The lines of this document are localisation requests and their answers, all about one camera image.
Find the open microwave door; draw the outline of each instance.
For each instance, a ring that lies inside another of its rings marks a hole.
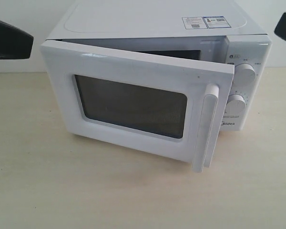
[[[190,162],[196,172],[210,165],[233,66],[62,41],[41,52],[70,132]]]

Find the brand logo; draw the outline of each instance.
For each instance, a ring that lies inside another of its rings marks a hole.
[[[221,125],[235,125],[235,123],[226,123],[226,122],[221,122]]]

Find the light wood surface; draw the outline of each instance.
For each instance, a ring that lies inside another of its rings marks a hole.
[[[75,136],[45,73],[0,74],[0,229],[286,229],[286,68],[210,168]]]

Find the power knob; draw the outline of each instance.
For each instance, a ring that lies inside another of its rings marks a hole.
[[[235,67],[233,84],[235,86],[247,86],[256,78],[253,67],[247,63],[240,64]]]
[[[246,108],[244,98],[239,94],[233,94],[228,97],[225,113],[229,115],[237,115]]]

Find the microwave oven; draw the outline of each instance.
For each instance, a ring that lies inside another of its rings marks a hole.
[[[69,132],[209,167],[271,40],[231,0],[81,0],[41,45]]]

